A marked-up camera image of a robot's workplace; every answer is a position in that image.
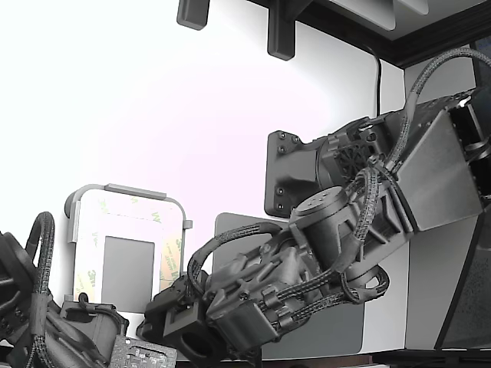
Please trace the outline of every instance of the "bolt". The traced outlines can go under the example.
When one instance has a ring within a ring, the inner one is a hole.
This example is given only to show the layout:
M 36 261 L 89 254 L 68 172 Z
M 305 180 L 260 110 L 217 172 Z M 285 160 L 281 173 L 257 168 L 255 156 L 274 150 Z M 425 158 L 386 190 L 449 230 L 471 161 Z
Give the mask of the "bolt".
M 210 291 L 208 293 L 208 300 L 213 301 L 213 299 L 215 299 L 215 296 L 216 296 L 216 291 Z
M 377 134 L 370 133 L 367 136 L 367 142 L 375 142 L 377 140 Z
M 372 155 L 368 158 L 368 163 L 370 165 L 375 165 L 378 162 L 378 156 L 377 155 Z

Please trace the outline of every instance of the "gray panel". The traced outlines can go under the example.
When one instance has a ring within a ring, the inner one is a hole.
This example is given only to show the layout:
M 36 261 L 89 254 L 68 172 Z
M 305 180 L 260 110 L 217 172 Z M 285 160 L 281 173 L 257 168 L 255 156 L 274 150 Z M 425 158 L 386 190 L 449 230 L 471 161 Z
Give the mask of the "gray panel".
M 143 313 L 152 300 L 155 244 L 106 237 L 102 275 L 102 303 L 119 312 Z
M 442 348 L 491 348 L 491 206 L 479 219 L 475 252 Z
M 477 216 L 410 241 L 407 349 L 433 349 L 460 278 Z
M 483 211 L 447 112 L 439 113 L 411 149 L 407 158 L 403 156 L 397 181 L 420 231 L 467 219 Z
M 430 60 L 416 64 L 404 70 L 406 94 L 413 86 L 421 71 Z M 423 103 L 436 98 L 452 96 L 476 87 L 472 59 L 460 57 L 448 61 L 434 72 L 421 92 L 418 102 Z
M 215 234 L 260 221 L 271 220 L 223 213 L 216 218 Z M 272 222 L 286 225 L 286 222 Z M 268 238 L 269 235 L 256 235 L 217 249 L 213 253 L 213 270 L 233 259 L 237 253 L 251 250 Z M 279 343 L 266 344 L 262 350 L 263 358 L 282 360 L 356 354 L 363 340 L 363 320 L 363 305 L 340 305 L 323 310 L 314 315 L 306 326 L 285 335 Z

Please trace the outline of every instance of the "black mounting bracket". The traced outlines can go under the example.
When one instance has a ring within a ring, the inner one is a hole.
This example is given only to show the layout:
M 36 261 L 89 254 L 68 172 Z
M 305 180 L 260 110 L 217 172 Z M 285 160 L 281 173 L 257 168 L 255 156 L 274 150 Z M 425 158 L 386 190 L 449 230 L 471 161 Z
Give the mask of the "black mounting bracket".
M 208 23 L 208 12 L 209 0 L 180 0 L 177 23 L 200 31 Z
M 313 0 L 270 0 L 268 54 L 282 60 L 295 56 L 295 21 Z
M 269 0 L 268 54 L 282 60 L 295 56 L 295 21 L 314 0 Z M 209 0 L 180 0 L 177 23 L 184 27 L 205 28 Z

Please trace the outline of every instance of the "black cable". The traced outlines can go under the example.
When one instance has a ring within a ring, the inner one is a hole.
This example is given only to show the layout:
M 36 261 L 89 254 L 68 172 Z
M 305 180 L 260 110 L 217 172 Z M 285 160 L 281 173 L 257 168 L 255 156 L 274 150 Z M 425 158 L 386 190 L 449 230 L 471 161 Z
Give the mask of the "black cable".
M 435 57 L 421 72 L 419 77 L 414 82 L 410 93 L 407 95 L 406 103 L 404 104 L 404 117 L 402 124 L 400 126 L 400 133 L 397 142 L 390 152 L 387 160 L 386 167 L 393 171 L 397 168 L 400 156 L 404 151 L 404 148 L 409 137 L 409 128 L 414 118 L 414 113 L 416 111 L 417 100 L 423 90 L 425 84 L 430 79 L 433 72 L 438 69 L 442 64 L 454 59 L 454 58 L 472 58 L 486 64 L 491 67 L 491 58 L 487 57 L 482 52 L 473 50 L 472 48 L 455 48 L 453 50 L 448 50 L 443 52 L 441 55 Z
M 198 249 L 193 254 L 187 265 L 187 276 L 189 280 L 187 290 L 188 297 L 202 297 L 204 295 L 204 290 L 199 284 L 198 276 L 206 259 L 218 247 L 233 240 L 245 238 L 252 235 L 271 234 L 271 236 L 275 236 L 281 230 L 281 226 L 273 224 L 272 222 L 259 222 L 254 225 L 242 226 L 241 228 L 236 228 L 234 230 L 224 232 L 208 241 L 203 247 Z
M 45 326 L 49 302 L 49 276 L 54 247 L 54 219 L 49 212 L 42 212 L 35 219 L 29 235 L 29 243 L 41 245 L 41 254 L 38 262 L 38 274 L 35 279 L 31 300 L 31 321 L 29 328 L 32 335 L 32 346 L 29 354 L 27 368 L 30 368 L 37 355 L 42 364 L 48 368 L 55 368 L 46 348 Z
M 374 220 L 378 201 L 378 172 L 371 167 L 366 167 L 357 174 L 354 181 L 355 184 L 350 186 L 350 188 L 356 189 L 357 185 L 362 182 L 364 184 L 365 197 L 355 230 L 349 235 L 351 237 L 350 241 L 346 242 L 346 246 L 328 270 L 318 274 L 309 281 L 287 287 L 278 292 L 278 299 L 280 301 L 306 294 L 333 281 L 333 277 L 337 277 L 336 275 L 343 273 L 356 259 L 361 246 L 363 246 L 368 229 Z M 260 307 L 264 309 L 265 306 L 261 303 Z
M 370 46 L 365 45 L 365 48 L 370 51 L 370 53 L 374 56 L 375 61 L 377 62 L 377 80 L 375 82 L 376 90 L 375 90 L 375 113 L 377 114 L 375 117 L 380 116 L 381 114 L 381 82 L 382 82 L 382 61 L 378 57 L 377 53 Z

